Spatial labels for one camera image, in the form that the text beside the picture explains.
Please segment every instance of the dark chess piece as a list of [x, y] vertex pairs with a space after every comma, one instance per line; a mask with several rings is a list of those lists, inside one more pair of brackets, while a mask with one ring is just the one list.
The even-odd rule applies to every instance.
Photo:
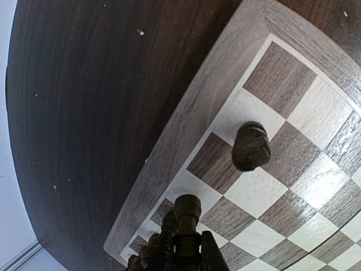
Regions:
[[252, 171], [267, 164], [271, 159], [271, 149], [263, 126], [250, 121], [237, 132], [232, 149], [232, 160], [240, 171]]
[[139, 256], [129, 259], [126, 271], [229, 271], [210, 231], [196, 232], [201, 215], [200, 199], [182, 195]]

